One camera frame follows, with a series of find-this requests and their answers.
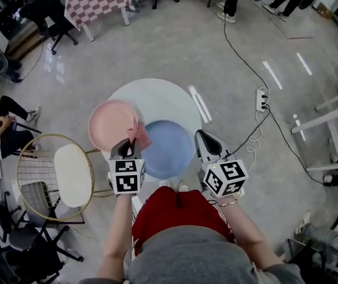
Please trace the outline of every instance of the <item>white cable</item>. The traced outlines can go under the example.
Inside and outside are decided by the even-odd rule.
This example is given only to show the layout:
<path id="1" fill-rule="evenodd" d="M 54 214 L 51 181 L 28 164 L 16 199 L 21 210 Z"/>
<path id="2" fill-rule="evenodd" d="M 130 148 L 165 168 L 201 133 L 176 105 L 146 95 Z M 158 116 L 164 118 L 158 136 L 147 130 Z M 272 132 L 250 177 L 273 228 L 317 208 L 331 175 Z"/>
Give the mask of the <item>white cable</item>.
<path id="1" fill-rule="evenodd" d="M 262 105 L 262 106 L 264 107 L 264 106 L 266 106 L 266 105 L 269 104 L 269 101 L 270 101 L 270 91 L 269 91 L 266 87 L 264 87 L 264 86 L 261 87 L 261 88 L 259 88 L 258 90 L 260 90 L 260 89 L 266 89 L 266 91 L 268 92 L 268 100 L 267 100 L 266 103 L 264 103 L 264 104 Z M 254 136 L 250 136 L 250 137 L 249 137 L 249 141 L 250 141 L 250 142 L 257 142 L 257 148 L 254 149 L 252 146 L 247 146 L 246 149 L 245 149 L 248 153 L 253 153 L 253 155 L 254 155 L 253 163 L 252 163 L 252 165 L 250 166 L 250 168 L 248 169 L 247 172 L 249 172 L 249 171 L 252 169 L 253 165 L 256 163 L 256 151 L 259 150 L 259 148 L 260 148 L 260 146 L 261 146 L 260 143 L 259 143 L 259 140 L 260 140 L 260 139 L 262 138 L 262 136 L 263 136 L 261 124 L 260 124 L 260 122 L 259 122 L 258 119 L 257 119 L 258 113 L 259 113 L 259 111 L 256 112 L 256 117 L 255 117 L 255 119 L 256 119 L 256 122 L 258 123 L 258 127 L 259 127 L 259 130 L 260 130 L 260 135 L 259 135 L 258 138 L 254 137 Z"/>

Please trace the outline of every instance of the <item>pink plate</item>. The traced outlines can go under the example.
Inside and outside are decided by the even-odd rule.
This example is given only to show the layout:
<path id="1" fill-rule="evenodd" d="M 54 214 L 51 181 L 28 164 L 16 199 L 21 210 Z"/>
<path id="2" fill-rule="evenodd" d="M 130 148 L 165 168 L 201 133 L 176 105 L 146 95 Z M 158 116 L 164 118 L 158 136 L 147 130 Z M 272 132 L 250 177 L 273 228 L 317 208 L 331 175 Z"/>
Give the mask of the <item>pink plate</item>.
<path id="1" fill-rule="evenodd" d="M 126 102 L 110 100 L 100 104 L 89 120 L 89 138 L 95 147 L 111 151 L 113 146 L 128 138 L 126 130 L 132 128 L 138 114 Z"/>

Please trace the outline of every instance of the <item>power strip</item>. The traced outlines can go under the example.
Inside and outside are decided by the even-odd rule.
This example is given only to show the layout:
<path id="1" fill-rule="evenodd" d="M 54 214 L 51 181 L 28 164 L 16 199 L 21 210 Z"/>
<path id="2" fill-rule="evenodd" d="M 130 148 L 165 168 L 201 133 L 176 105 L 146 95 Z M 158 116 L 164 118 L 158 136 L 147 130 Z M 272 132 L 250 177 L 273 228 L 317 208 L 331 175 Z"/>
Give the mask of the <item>power strip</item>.
<path id="1" fill-rule="evenodd" d="M 262 108 L 263 105 L 267 104 L 265 100 L 265 92 L 259 88 L 256 93 L 256 111 L 264 112 L 265 110 Z"/>

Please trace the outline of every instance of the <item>gray concrete floor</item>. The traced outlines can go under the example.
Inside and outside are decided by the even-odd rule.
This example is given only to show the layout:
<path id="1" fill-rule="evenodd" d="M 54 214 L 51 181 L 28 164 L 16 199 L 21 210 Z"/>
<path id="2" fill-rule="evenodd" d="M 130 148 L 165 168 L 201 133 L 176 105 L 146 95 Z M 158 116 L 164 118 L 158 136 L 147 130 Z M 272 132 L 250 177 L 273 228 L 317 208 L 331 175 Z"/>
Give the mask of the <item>gray concrete floor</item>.
<path id="1" fill-rule="evenodd" d="M 203 95 L 214 120 L 204 128 L 221 136 L 231 149 L 237 148 L 256 126 L 255 92 L 263 86 L 225 40 L 220 9 L 213 0 L 160 0 L 157 10 L 145 1 L 141 12 L 123 25 L 119 13 L 112 13 L 90 25 L 95 41 L 74 31 L 79 44 L 63 38 L 52 56 L 51 41 L 44 44 L 36 68 L 19 85 L 9 84 L 5 94 L 26 109 L 42 106 L 38 128 L 44 133 L 66 135 L 84 149 L 93 146 L 87 123 L 97 105 L 122 85 L 141 78 L 161 78 L 183 89 L 194 85 Z M 261 3 L 239 0 L 237 22 L 226 33 L 238 53 L 266 81 L 270 106 L 292 148 L 306 165 L 329 160 L 326 126 L 291 135 L 294 114 L 301 122 L 317 117 L 314 107 L 338 93 L 338 27 L 309 8 L 296 9 L 282 22 L 262 9 Z M 39 57 L 37 48 L 24 60 L 24 76 Z M 299 52 L 312 71 L 310 76 L 297 57 Z M 283 89 L 280 90 L 262 64 L 267 61 Z M 289 151 L 268 117 L 257 161 L 246 182 L 241 205 L 264 232 L 276 250 L 292 231 L 302 213 L 310 209 L 320 225 L 330 226 L 338 210 L 338 188 L 313 182 Z M 247 167 L 253 155 L 242 147 L 237 157 Z M 4 186 L 15 184 L 17 158 L 2 162 Z M 92 156 L 96 180 L 106 187 L 107 165 L 100 154 Z M 322 173 L 312 174 L 321 180 Z M 76 283 L 97 271 L 102 244 L 111 222 L 115 199 L 94 199 L 85 210 L 85 225 L 73 226 L 64 243 L 85 256 L 83 263 L 68 261 L 60 283 Z"/>

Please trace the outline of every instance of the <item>white stool seat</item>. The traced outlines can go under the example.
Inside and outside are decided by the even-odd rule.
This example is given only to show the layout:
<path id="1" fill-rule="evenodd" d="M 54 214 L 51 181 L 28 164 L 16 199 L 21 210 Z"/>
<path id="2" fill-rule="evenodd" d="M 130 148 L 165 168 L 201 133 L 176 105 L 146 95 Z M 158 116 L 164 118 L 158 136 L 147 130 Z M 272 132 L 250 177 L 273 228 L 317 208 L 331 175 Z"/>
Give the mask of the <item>white stool seat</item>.
<path id="1" fill-rule="evenodd" d="M 85 205 L 92 196 L 92 177 L 85 154 L 74 144 L 61 147 L 55 153 L 60 198 L 69 207 Z"/>

